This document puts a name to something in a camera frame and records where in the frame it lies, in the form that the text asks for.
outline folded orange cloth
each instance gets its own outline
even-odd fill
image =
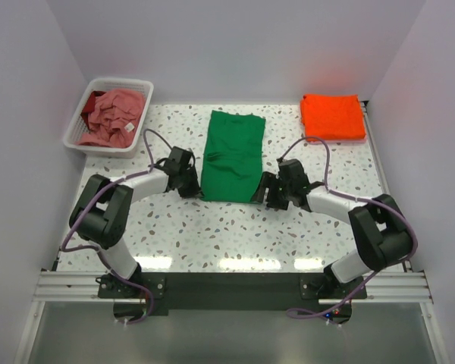
[[[364,115],[357,95],[304,95],[300,101],[300,110],[305,135],[341,141],[366,138]]]

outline green shirt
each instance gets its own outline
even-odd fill
[[[265,119],[212,111],[201,188],[204,201],[247,203],[262,175]]]

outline crumpled pink cloth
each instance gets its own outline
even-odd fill
[[[97,97],[88,117],[89,133],[84,133],[77,144],[127,148],[137,132],[145,101],[141,93],[132,89],[112,89]]]

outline white plastic basket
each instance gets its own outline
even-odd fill
[[[104,146],[78,146],[77,142],[80,140],[83,133],[88,131],[86,124],[81,118],[81,112],[88,101],[89,95],[93,91],[109,91],[110,89],[134,89],[135,91],[141,92],[146,99],[145,108],[143,109],[142,116],[140,117],[140,122],[138,123],[138,128],[135,132],[135,137],[133,142],[127,148],[107,148]],[[149,81],[142,80],[130,80],[127,78],[117,78],[117,77],[105,77],[105,78],[96,78],[92,80],[86,91],[84,91],[83,97],[79,105],[74,112],[71,123],[67,127],[66,134],[63,138],[63,143],[67,148],[72,148],[80,150],[81,152],[87,155],[100,155],[107,157],[116,157],[116,158],[133,158],[137,150],[138,138],[140,137],[141,130],[143,128],[143,122],[145,121],[146,111],[149,108],[150,99],[152,98],[153,84]]]

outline white wall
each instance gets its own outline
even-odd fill
[[[455,363],[455,0],[428,0],[369,103]]]
[[[43,0],[0,0],[0,363],[50,268],[83,158],[60,138],[85,80]]]
[[[48,0],[86,79],[154,101],[297,102],[375,91],[424,0]]]

